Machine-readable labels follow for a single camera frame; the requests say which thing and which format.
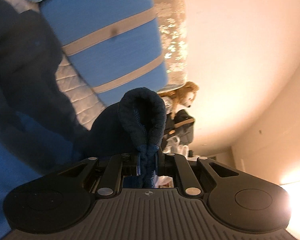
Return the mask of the blue fleece jacket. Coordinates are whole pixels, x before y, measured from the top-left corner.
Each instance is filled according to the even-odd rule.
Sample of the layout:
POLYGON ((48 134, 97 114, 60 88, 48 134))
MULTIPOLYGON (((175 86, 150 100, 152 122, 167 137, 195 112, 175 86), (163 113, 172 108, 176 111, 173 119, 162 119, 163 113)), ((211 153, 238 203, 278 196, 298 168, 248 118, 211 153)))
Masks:
POLYGON ((131 188, 153 188, 165 105, 147 88, 128 91, 86 129, 57 85, 61 44, 41 14, 0 0, 0 239, 10 232, 2 205, 15 187, 62 165, 117 154, 137 157, 131 188))

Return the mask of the black bag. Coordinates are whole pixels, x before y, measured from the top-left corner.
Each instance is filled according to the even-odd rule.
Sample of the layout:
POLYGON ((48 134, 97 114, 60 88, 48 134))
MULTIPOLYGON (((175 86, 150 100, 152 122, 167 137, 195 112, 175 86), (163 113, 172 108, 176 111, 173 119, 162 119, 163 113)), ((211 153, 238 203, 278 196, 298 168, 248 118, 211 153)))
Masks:
POLYGON ((174 119, 171 113, 166 115, 166 126, 161 146, 166 147, 167 140, 173 136, 180 139, 180 144, 189 145, 194 137, 194 117, 190 116, 185 109, 179 110, 174 119))

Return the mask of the silver quilted bedspread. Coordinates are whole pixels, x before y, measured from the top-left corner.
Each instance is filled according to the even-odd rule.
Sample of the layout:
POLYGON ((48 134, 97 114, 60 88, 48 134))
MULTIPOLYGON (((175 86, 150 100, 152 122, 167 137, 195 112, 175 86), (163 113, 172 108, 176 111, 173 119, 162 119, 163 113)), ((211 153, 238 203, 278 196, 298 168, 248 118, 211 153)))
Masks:
MULTIPOLYGON (((6 0, 17 12, 34 10, 40 12, 39 5, 28 0, 6 0)), ((90 130, 95 119, 105 109, 104 104, 80 77, 65 55, 55 74, 59 89, 71 101, 78 122, 90 130)))

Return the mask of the brown teddy bear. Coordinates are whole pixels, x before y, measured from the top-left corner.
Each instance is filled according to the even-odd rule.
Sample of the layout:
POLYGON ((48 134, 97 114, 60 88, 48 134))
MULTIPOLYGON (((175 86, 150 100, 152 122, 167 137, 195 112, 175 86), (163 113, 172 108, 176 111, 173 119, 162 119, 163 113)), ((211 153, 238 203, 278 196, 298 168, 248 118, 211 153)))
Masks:
POLYGON ((161 98, 168 97, 172 100, 171 118, 174 119, 177 113, 178 105, 182 105, 188 108, 191 107, 196 98, 198 90, 198 85, 196 85, 192 81, 187 81, 187 83, 185 83, 183 87, 171 90, 169 92, 159 93, 159 96, 161 98))

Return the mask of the blue striped pillow right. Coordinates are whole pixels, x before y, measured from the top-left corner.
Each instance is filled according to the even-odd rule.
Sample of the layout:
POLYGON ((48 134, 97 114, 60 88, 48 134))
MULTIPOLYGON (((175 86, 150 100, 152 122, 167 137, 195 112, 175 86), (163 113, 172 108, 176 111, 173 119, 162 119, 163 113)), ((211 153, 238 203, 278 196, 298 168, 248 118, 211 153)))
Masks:
POLYGON ((105 105, 168 81, 153 0, 43 0, 70 63, 105 105))

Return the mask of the beige floral headboard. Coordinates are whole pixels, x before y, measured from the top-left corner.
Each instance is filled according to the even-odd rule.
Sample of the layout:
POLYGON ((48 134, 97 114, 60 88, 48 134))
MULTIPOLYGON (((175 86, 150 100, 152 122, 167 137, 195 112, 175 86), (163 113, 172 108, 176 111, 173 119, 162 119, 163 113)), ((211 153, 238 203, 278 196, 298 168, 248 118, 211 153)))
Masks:
POLYGON ((165 57, 167 85, 160 93, 178 89, 187 82, 187 30, 184 0, 154 0, 162 51, 165 57))

